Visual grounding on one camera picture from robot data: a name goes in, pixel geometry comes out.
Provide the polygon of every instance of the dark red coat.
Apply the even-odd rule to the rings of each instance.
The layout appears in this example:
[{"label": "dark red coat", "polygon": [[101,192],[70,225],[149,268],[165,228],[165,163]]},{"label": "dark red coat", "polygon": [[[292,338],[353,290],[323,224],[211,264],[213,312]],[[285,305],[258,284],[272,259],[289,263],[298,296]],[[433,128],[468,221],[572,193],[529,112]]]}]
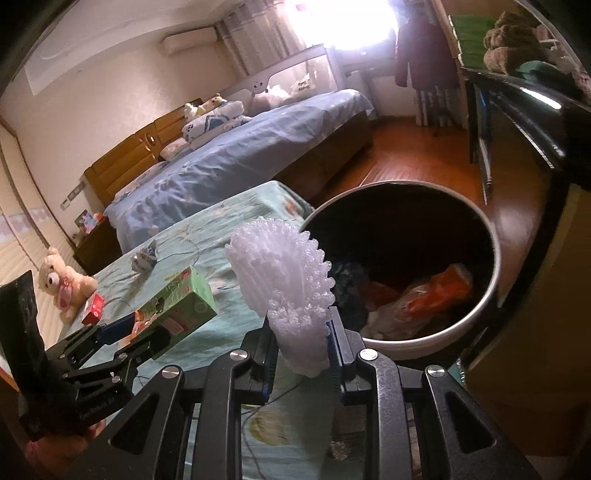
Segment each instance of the dark red coat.
[{"label": "dark red coat", "polygon": [[452,88],[458,85],[456,62],[441,27],[424,17],[414,17],[400,27],[396,52],[395,81],[407,86],[408,69],[415,90]]}]

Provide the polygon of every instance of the ceiling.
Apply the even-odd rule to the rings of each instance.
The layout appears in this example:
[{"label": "ceiling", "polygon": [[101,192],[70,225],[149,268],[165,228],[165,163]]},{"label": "ceiling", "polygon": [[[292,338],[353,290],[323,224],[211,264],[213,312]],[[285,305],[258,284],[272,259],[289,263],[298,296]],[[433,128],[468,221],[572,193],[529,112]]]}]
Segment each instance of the ceiling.
[{"label": "ceiling", "polygon": [[240,3],[240,0],[79,0],[25,63],[33,95],[100,53],[213,25]]}]

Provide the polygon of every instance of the white stuffed toy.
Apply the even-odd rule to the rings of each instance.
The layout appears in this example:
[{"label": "white stuffed toy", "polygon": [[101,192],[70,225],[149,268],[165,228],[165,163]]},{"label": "white stuffed toy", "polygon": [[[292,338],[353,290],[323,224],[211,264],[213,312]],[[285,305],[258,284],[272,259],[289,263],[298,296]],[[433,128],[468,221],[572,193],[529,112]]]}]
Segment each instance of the white stuffed toy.
[{"label": "white stuffed toy", "polygon": [[98,286],[97,281],[66,265],[57,249],[49,247],[39,269],[39,288],[53,297],[60,320],[70,325]]},{"label": "white stuffed toy", "polygon": [[184,117],[187,122],[195,120],[196,118],[205,115],[206,113],[211,112],[215,108],[219,107],[223,103],[226,103],[226,100],[222,98],[222,96],[217,93],[215,97],[210,98],[207,102],[202,103],[199,106],[193,106],[190,103],[185,103],[184,108]]}]

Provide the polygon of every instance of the sunlight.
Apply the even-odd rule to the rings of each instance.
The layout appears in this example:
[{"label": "sunlight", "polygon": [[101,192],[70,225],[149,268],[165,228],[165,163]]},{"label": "sunlight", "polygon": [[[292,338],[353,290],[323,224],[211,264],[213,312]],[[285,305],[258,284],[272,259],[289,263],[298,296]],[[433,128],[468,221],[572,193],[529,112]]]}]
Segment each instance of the sunlight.
[{"label": "sunlight", "polygon": [[292,0],[293,26],[307,46],[328,43],[354,50],[387,40],[398,32],[387,0]]}]

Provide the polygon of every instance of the small red box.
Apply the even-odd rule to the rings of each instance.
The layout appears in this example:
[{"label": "small red box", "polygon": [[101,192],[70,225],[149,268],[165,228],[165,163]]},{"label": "small red box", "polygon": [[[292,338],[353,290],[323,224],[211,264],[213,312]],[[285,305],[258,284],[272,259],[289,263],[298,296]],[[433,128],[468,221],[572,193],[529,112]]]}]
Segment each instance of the small red box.
[{"label": "small red box", "polygon": [[94,292],[84,305],[82,314],[82,325],[96,325],[103,315],[103,304],[105,299],[97,292]]}]

